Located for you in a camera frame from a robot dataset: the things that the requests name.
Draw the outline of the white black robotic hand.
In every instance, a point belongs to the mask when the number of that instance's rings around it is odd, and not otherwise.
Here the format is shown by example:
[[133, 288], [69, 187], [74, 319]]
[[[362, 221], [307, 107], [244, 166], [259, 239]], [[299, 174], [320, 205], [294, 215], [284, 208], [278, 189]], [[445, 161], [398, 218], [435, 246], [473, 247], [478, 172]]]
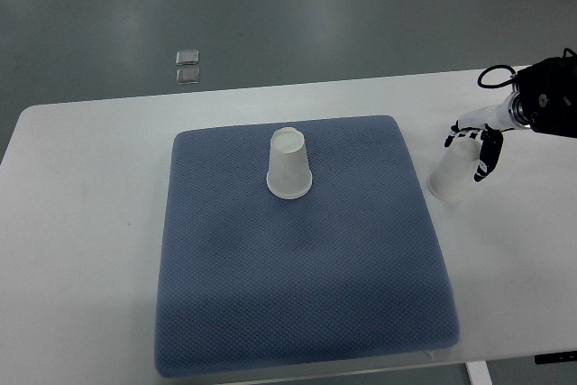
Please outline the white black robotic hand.
[[520, 92], [513, 91], [499, 105], [474, 110], [462, 115], [451, 126], [444, 147], [450, 147], [457, 139], [472, 139], [480, 146], [478, 166], [473, 175], [475, 182], [485, 180], [496, 168], [501, 154], [504, 132], [528, 130], [529, 121], [524, 117], [520, 104]]

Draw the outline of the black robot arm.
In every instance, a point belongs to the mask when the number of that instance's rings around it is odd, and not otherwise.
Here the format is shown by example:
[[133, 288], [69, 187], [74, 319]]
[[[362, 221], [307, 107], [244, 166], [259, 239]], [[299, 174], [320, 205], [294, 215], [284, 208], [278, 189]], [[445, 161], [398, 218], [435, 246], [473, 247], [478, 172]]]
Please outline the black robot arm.
[[576, 52], [542, 60], [516, 76], [520, 119], [536, 133], [576, 137]]

